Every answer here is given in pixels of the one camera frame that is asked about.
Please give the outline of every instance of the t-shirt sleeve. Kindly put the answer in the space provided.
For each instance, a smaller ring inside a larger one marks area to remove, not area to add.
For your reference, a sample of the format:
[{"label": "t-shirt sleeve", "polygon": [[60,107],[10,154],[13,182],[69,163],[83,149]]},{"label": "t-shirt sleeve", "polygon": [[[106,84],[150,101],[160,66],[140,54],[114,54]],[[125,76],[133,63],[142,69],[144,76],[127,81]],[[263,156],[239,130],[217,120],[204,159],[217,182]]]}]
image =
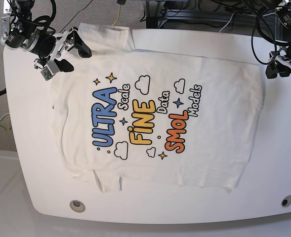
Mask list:
[{"label": "t-shirt sleeve", "polygon": [[94,54],[131,52],[135,50],[129,27],[96,26],[81,23],[79,35]]},{"label": "t-shirt sleeve", "polygon": [[95,182],[103,193],[121,191],[121,176],[103,171],[90,170],[76,177],[84,182]]}]

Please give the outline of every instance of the yellow star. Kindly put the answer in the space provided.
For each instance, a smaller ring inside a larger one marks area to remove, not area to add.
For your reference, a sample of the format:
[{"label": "yellow star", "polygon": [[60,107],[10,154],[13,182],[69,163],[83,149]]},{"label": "yellow star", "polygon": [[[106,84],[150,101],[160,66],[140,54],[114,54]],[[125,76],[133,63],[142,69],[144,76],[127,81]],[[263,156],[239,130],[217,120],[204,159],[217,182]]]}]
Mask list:
[{"label": "yellow star", "polygon": [[164,154],[164,152],[162,152],[162,154],[160,154],[159,156],[162,158],[162,160],[163,160],[165,157],[167,157],[167,156]]},{"label": "yellow star", "polygon": [[100,83],[100,81],[98,81],[98,78],[96,80],[94,80],[94,83],[96,83],[96,85],[98,85],[98,83]]},{"label": "yellow star", "polygon": [[117,79],[117,78],[115,78],[115,77],[113,76],[113,74],[111,73],[111,75],[108,76],[107,79],[109,79],[109,80],[110,80],[110,83],[112,83],[112,80],[115,80],[115,79]]}]

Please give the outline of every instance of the floor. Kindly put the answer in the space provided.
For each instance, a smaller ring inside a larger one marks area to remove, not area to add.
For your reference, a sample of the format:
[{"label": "floor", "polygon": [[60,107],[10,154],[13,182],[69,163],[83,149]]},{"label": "floor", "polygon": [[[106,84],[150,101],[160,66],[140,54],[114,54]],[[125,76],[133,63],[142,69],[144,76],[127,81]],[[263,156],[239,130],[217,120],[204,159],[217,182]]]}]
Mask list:
[{"label": "floor", "polygon": [[[61,30],[67,22],[81,9],[83,9],[90,0],[56,0],[57,4],[57,15],[52,23],[52,27],[56,30]],[[193,8],[195,5],[194,0],[190,0],[188,9]],[[0,0],[0,36],[1,36],[1,17],[2,17],[2,6],[3,0]],[[212,11],[215,9],[217,4],[211,1],[203,1],[201,7],[204,10]],[[35,6],[32,10],[34,18],[41,15],[51,14],[51,5],[49,0],[36,0]],[[69,26],[78,26],[80,22],[89,24],[100,24],[100,25],[111,25],[114,23],[118,13],[118,5],[115,0],[94,0],[91,5],[82,11],[78,16],[71,22]],[[117,23],[118,26],[126,26],[133,29],[146,28],[145,22],[140,22],[143,16],[143,6],[140,1],[128,0],[126,5],[122,7],[121,15]],[[188,25],[182,23],[169,23],[164,25],[166,29],[187,29],[187,30],[201,30],[201,31],[219,31],[219,28],[211,28],[205,25]],[[233,31],[231,27],[226,28],[224,33],[235,33],[248,35],[250,28],[235,26]],[[5,88],[4,72],[3,72],[3,61],[2,61],[3,46],[0,44],[0,90]],[[0,118],[5,113],[8,113],[7,97],[4,95],[0,97]],[[0,122],[4,128],[7,128],[7,117]],[[16,151],[16,146],[13,137],[13,128],[11,131],[6,132],[5,129],[0,127],[0,150]]]}]

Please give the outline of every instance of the blue letters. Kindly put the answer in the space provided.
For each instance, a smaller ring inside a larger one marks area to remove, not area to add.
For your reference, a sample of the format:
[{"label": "blue letters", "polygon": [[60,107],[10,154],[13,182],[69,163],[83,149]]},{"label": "blue letters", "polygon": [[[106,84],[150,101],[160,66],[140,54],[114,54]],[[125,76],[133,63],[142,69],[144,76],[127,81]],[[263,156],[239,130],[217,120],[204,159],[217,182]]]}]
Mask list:
[{"label": "blue letters", "polygon": [[117,116],[117,113],[112,111],[112,109],[115,107],[117,102],[116,100],[110,97],[110,94],[116,93],[116,92],[117,92],[117,89],[115,87],[111,87],[111,88],[106,88],[102,90],[97,90],[92,94],[93,97],[103,102],[108,103],[108,106],[106,108],[100,103],[95,103],[91,107],[92,125],[94,127],[98,127],[100,123],[108,125],[108,129],[94,128],[92,130],[93,138],[99,138],[99,139],[105,140],[105,142],[93,141],[92,143],[94,146],[109,147],[113,144],[113,140],[110,136],[113,136],[115,134],[115,130],[113,126],[115,121],[111,118],[104,118],[104,117]]},{"label": "blue letters", "polygon": [[110,98],[110,94],[116,92],[117,89],[115,87],[111,87],[107,89],[97,90],[92,94],[92,96],[108,104],[116,105],[116,100]]}]

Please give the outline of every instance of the cloud icon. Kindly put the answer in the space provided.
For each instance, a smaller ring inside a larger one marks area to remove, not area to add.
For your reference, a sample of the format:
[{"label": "cloud icon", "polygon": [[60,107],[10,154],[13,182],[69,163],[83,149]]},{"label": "cloud icon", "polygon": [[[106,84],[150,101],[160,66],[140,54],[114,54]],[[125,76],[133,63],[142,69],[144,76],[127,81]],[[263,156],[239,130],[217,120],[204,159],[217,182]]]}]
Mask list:
[{"label": "cloud icon", "polygon": [[180,79],[179,81],[176,81],[174,83],[174,87],[176,92],[178,92],[179,94],[183,94],[185,89],[185,79]]},{"label": "cloud icon", "polygon": [[152,147],[151,149],[146,150],[146,153],[147,153],[147,155],[149,157],[154,157],[155,156],[155,151],[156,151],[156,148]]},{"label": "cloud icon", "polygon": [[140,76],[139,80],[135,83],[135,88],[138,89],[143,95],[147,95],[150,90],[150,76]]},{"label": "cloud icon", "polygon": [[115,156],[120,157],[123,160],[126,160],[127,159],[127,149],[128,149],[127,142],[118,142],[116,144]]}]

